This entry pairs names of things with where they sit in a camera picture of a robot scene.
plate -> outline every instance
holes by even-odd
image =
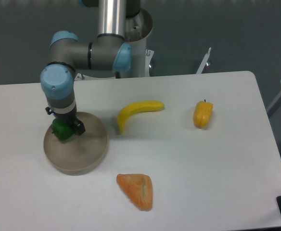
[[[95,115],[77,112],[86,131],[60,141],[51,126],[44,137],[44,152],[49,161],[62,173],[83,175],[93,170],[103,159],[107,149],[108,134],[104,123]]]

yellow banana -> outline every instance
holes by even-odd
[[[117,117],[120,132],[125,132],[125,124],[130,116],[140,112],[155,112],[163,108],[164,103],[156,100],[139,101],[125,106],[121,109]]]

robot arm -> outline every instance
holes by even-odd
[[[126,0],[80,1],[85,6],[99,3],[97,41],[81,44],[71,32],[55,33],[50,45],[50,61],[40,75],[41,87],[49,105],[47,113],[67,122],[78,135],[85,128],[76,117],[73,90],[76,69],[125,72],[131,66],[131,48],[124,43]]]

silver tube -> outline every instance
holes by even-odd
[[[125,36],[126,0],[99,0],[98,35]]]

orange bread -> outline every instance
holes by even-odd
[[[130,200],[141,210],[152,208],[152,183],[147,175],[118,174],[117,183]]]

